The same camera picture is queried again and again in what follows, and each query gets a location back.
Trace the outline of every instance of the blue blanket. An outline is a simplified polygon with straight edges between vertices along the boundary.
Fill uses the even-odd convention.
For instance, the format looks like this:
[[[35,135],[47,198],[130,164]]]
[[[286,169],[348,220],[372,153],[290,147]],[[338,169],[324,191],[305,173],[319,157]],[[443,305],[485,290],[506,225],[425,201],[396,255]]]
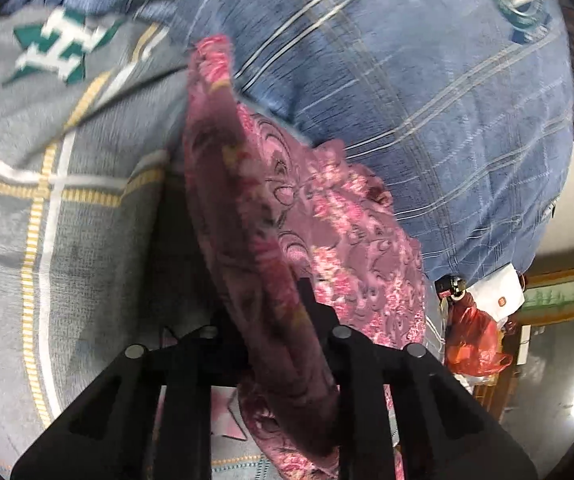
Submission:
[[[566,178],[573,81],[556,0],[0,0],[121,12],[185,48],[224,32],[238,91],[384,179],[430,280],[525,271]]]

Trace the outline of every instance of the plastic bag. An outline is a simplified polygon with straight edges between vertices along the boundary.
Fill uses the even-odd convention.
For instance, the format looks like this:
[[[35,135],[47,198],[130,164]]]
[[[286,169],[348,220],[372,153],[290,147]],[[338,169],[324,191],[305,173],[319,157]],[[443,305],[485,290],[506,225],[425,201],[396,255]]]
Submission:
[[[498,373],[512,363],[509,354],[498,352],[496,321],[476,307],[471,294],[454,303],[449,317],[451,330],[445,357],[449,370],[482,377]]]

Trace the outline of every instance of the metal screw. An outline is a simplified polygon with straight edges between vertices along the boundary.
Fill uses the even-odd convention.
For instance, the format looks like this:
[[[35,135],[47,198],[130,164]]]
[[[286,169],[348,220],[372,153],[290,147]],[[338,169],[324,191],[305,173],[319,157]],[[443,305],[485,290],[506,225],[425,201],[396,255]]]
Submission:
[[[206,326],[200,330],[200,337],[203,339],[214,339],[218,335],[218,329],[214,326]]]
[[[140,345],[131,345],[125,350],[125,355],[129,359],[140,359],[145,354],[145,348]]]
[[[346,325],[335,326],[331,333],[338,339],[347,339],[352,334],[352,329]]]
[[[420,343],[409,343],[404,349],[414,357],[423,357],[427,353],[427,349]]]

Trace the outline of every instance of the pink floral fabric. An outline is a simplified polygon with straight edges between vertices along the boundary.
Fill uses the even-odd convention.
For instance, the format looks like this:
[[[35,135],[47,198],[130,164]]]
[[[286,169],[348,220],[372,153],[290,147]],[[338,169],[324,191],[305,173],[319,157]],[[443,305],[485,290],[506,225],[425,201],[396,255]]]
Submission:
[[[237,104],[230,60],[215,36],[190,63],[190,212],[249,350],[244,423],[284,478],[332,478],[337,387],[294,280],[310,277],[320,303],[378,344],[422,342],[419,244],[397,224],[382,181],[348,164],[341,141],[311,149]]]

